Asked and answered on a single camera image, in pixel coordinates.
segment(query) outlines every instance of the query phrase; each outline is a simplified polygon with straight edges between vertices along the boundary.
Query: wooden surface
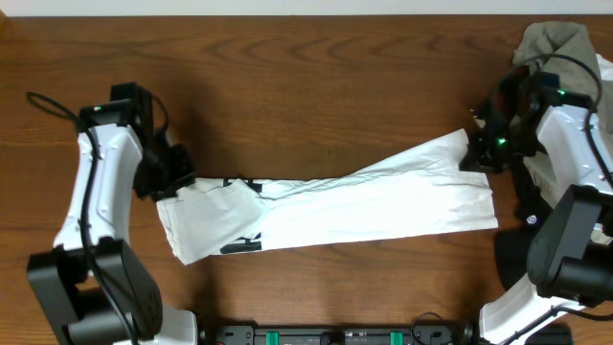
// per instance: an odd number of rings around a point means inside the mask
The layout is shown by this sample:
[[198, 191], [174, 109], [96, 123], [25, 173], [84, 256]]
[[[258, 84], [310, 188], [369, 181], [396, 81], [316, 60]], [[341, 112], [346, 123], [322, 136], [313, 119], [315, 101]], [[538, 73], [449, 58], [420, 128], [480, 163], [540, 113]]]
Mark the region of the wooden surface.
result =
[[2, 29], [4, 28], [4, 22], [7, 20], [7, 17], [0, 11], [0, 37], [2, 37]]
[[[78, 165], [72, 125], [28, 106], [71, 108], [138, 81], [166, 103], [203, 176], [342, 176], [458, 128], [543, 16], [22, 18], [0, 42], [0, 344], [52, 344], [26, 279], [51, 248]], [[573, 17], [613, 58], [613, 17]], [[500, 228], [518, 226], [508, 175], [490, 177]], [[493, 231], [213, 257], [183, 266], [155, 205], [134, 199], [133, 248], [166, 303], [209, 324], [410, 323], [475, 315], [503, 292]], [[596, 312], [612, 312], [603, 306]], [[578, 344], [608, 325], [566, 317]]]

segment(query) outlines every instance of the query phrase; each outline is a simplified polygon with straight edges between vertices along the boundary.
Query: green connector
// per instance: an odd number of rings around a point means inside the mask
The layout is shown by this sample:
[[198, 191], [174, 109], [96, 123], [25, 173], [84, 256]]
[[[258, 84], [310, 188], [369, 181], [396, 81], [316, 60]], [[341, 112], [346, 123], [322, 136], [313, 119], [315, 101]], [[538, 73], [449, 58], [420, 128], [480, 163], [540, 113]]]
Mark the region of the green connector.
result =
[[391, 340], [391, 345], [402, 345], [402, 333], [392, 332]]
[[279, 345], [279, 333], [268, 332], [266, 334], [266, 345]]

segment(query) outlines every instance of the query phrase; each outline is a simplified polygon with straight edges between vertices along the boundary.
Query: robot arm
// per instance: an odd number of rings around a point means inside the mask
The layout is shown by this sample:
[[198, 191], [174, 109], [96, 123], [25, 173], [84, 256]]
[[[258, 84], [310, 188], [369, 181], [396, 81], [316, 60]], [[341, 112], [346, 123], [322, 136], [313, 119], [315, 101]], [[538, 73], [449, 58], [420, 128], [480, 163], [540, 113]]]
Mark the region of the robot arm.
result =
[[[141, 344], [196, 344], [195, 316], [162, 306], [157, 285], [129, 247], [132, 187], [138, 197], [157, 200], [193, 183], [185, 150], [171, 147], [164, 129], [153, 131], [152, 97], [135, 83], [116, 85], [110, 103], [85, 107], [79, 114], [100, 152], [87, 210], [90, 250], [108, 289], [144, 340]], [[79, 158], [70, 209], [54, 249], [31, 256], [28, 278], [59, 344], [128, 344], [124, 325], [101, 289], [77, 287], [91, 269], [79, 227], [93, 159], [84, 132], [79, 134]]]
[[527, 171], [537, 191], [528, 198], [540, 196], [551, 207], [547, 217], [526, 218], [527, 225], [540, 227], [528, 251], [527, 273], [479, 315], [482, 339], [517, 345], [564, 311], [613, 299], [611, 249], [591, 241], [597, 228], [611, 235], [613, 192], [586, 130], [591, 130], [605, 165], [613, 164], [597, 114], [590, 118], [595, 129], [585, 128], [587, 109], [594, 108], [591, 99], [561, 90], [558, 75], [528, 75], [526, 70], [501, 82], [500, 89], [506, 112], [489, 101], [477, 112], [483, 130], [470, 142], [461, 168], [497, 173], [511, 167], [517, 175]]

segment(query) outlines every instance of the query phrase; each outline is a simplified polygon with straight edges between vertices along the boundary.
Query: folded garment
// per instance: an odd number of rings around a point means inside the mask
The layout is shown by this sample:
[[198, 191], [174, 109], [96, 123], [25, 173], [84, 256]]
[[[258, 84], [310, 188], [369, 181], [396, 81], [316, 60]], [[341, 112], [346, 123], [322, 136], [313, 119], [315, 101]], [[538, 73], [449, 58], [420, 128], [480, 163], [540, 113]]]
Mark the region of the folded garment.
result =
[[[587, 27], [572, 22], [549, 21], [531, 24], [524, 32], [513, 63], [534, 57], [538, 54], [556, 53], [565, 55], [585, 63], [602, 79], [602, 99], [598, 105], [598, 116], [606, 131], [613, 134], [613, 81], [607, 75], [607, 66], [602, 57], [598, 58]], [[531, 68], [543, 72], [555, 73], [560, 77], [560, 85], [567, 91], [596, 96], [597, 85], [592, 78], [575, 63], [561, 59], [550, 58], [531, 65]]]
[[601, 69], [601, 78], [603, 81], [613, 81], [613, 63], [600, 54], [596, 54], [598, 68]]
[[198, 178], [158, 201], [158, 213], [185, 265], [211, 254], [495, 228], [486, 176], [458, 169], [467, 143], [460, 129], [341, 178]]

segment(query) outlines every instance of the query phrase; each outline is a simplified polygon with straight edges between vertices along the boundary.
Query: white cloth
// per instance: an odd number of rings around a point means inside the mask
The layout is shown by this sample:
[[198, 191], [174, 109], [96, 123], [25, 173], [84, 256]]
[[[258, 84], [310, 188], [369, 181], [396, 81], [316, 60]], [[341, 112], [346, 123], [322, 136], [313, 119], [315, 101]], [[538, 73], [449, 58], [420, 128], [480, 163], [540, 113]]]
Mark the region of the white cloth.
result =
[[613, 81], [613, 63], [600, 54], [596, 54], [596, 61], [601, 70], [601, 78], [603, 81]]
[[241, 237], [269, 250], [495, 228], [486, 176], [458, 169], [467, 143], [460, 129], [345, 177], [256, 180], [261, 193], [198, 178], [158, 213], [185, 265]]

